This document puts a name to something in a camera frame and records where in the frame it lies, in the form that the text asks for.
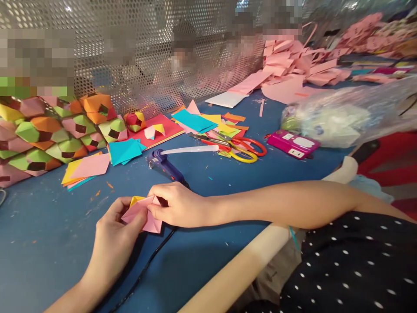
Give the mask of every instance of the paper sculpture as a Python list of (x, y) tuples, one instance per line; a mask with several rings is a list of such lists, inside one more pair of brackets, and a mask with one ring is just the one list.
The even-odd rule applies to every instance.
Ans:
[(32, 176), (42, 175), (62, 165), (60, 161), (37, 148), (14, 156), (10, 159), (9, 164)]
[(87, 116), (96, 125), (113, 120), (117, 117), (112, 100), (109, 95), (102, 93), (91, 93), (82, 97), (81, 102)]
[(99, 129), (108, 143), (127, 139), (127, 129), (122, 117), (101, 123)]
[(156, 124), (145, 128), (145, 137), (147, 139), (154, 140), (157, 135), (165, 136), (165, 130), (162, 124)]
[(94, 124), (84, 114), (66, 117), (62, 120), (62, 124), (76, 138), (81, 138), (96, 131)]
[(24, 121), (17, 127), (16, 135), (42, 150), (69, 139), (66, 130), (53, 117), (34, 117)]
[(0, 115), (6, 121), (16, 121), (45, 113), (45, 103), (38, 97), (18, 100), (14, 97), (0, 98)]
[(72, 115), (80, 114), (83, 112), (81, 103), (78, 100), (67, 102), (58, 97), (43, 96), (42, 99), (49, 104), (60, 117), (70, 117)]
[[(130, 202), (130, 207), (126, 213), (122, 216), (122, 221), (131, 223), (135, 216), (142, 210), (148, 210), (147, 206), (150, 204), (161, 205), (156, 196), (150, 196), (148, 198), (134, 196)], [(148, 211), (148, 220), (142, 230), (150, 233), (160, 233), (162, 227), (162, 221), (154, 219), (151, 211)]]
[(91, 133), (81, 137), (81, 141), (89, 152), (106, 147), (106, 141), (100, 133)]
[(32, 176), (11, 166), (7, 161), (0, 162), (0, 187), (6, 188), (29, 177)]
[(127, 126), (134, 133), (146, 127), (145, 116), (142, 112), (127, 113), (124, 117)]
[(63, 163), (69, 163), (74, 159), (85, 157), (87, 149), (81, 141), (75, 138), (56, 143), (46, 150), (46, 153)]
[(16, 125), (13, 122), (0, 119), (0, 158), (7, 159), (33, 147), (19, 138), (15, 131)]

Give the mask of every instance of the teal paper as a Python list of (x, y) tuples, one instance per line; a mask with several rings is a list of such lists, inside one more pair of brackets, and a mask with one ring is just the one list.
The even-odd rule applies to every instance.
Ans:
[(217, 127), (217, 124), (206, 120), (199, 115), (190, 114), (187, 110), (181, 110), (172, 117), (198, 133), (208, 132), (209, 130)]

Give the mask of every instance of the origami ball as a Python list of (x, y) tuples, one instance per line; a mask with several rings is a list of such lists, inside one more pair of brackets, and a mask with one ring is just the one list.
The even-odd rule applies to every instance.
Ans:
[(0, 158), (7, 159), (32, 148), (30, 143), (19, 138), (16, 125), (0, 119)]
[(83, 112), (81, 102), (78, 100), (68, 102), (58, 97), (47, 96), (42, 97), (42, 99), (53, 107), (55, 112), (57, 112), (60, 117), (69, 117)]
[(100, 124), (99, 129), (101, 130), (104, 139), (109, 143), (127, 139), (126, 125), (120, 115), (109, 122)]
[(81, 141), (90, 152), (106, 147), (106, 141), (100, 133), (85, 135), (84, 137), (81, 137)]
[(6, 121), (34, 117), (45, 113), (45, 103), (38, 97), (18, 100), (14, 97), (1, 97), (0, 116)]
[(83, 103), (87, 116), (96, 125), (117, 117), (112, 100), (109, 95), (92, 93), (80, 99)]
[(127, 126), (135, 133), (146, 127), (145, 116), (142, 112), (127, 113), (124, 117)]
[(42, 150), (70, 138), (59, 121), (53, 117), (34, 117), (30, 121), (24, 121), (17, 127), (16, 135)]
[(42, 175), (62, 165), (60, 161), (37, 148), (16, 155), (10, 159), (9, 164), (32, 176)]
[(0, 187), (6, 188), (29, 177), (32, 176), (11, 166), (6, 161), (0, 163)]
[(56, 143), (46, 150), (46, 153), (63, 163), (69, 163), (74, 159), (85, 157), (87, 149), (81, 141), (75, 138)]
[(62, 124), (64, 128), (76, 138), (81, 138), (86, 134), (94, 133), (96, 131), (93, 123), (84, 114), (66, 117), (62, 120)]

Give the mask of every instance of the table surface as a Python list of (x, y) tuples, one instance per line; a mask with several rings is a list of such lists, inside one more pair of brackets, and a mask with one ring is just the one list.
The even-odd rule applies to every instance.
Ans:
[[(336, 88), (358, 85), (344, 82)], [(263, 137), (279, 128), (285, 105), (267, 99), (263, 117), (259, 117), (260, 104), (255, 100), (262, 98), (256, 91), (233, 110), (208, 107), (206, 103), (199, 108), (207, 114), (230, 111), (245, 116), (246, 121), (240, 124), (250, 126), (246, 136), (266, 144)], [(195, 139), (183, 134), (158, 148), (195, 145)], [(313, 160), (300, 161), (271, 146), (267, 148), (268, 154), (254, 164), (213, 153), (173, 154), (169, 158), (193, 191), (211, 196), (290, 181), (319, 180), (350, 152), (320, 148)], [(110, 204), (120, 196), (146, 196), (152, 185), (168, 182), (148, 168), (144, 156), (125, 166), (110, 166), (105, 175), (70, 193), (60, 185), (66, 166), (7, 189), (7, 199), (0, 208), (2, 312), (40, 312), (81, 278), (91, 257), (95, 224)], [(178, 230), (119, 312), (176, 312), (267, 224), (251, 221)], [(127, 294), (171, 228), (164, 224), (159, 235), (140, 234), (126, 270), (97, 311), (108, 312)]]

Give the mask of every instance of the paper scrap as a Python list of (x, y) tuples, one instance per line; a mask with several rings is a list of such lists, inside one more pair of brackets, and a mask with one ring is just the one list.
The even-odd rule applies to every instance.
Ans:
[(109, 156), (110, 155), (106, 153), (87, 156), (81, 159), (81, 163), (71, 175), (71, 179), (82, 179), (105, 174), (110, 163)]

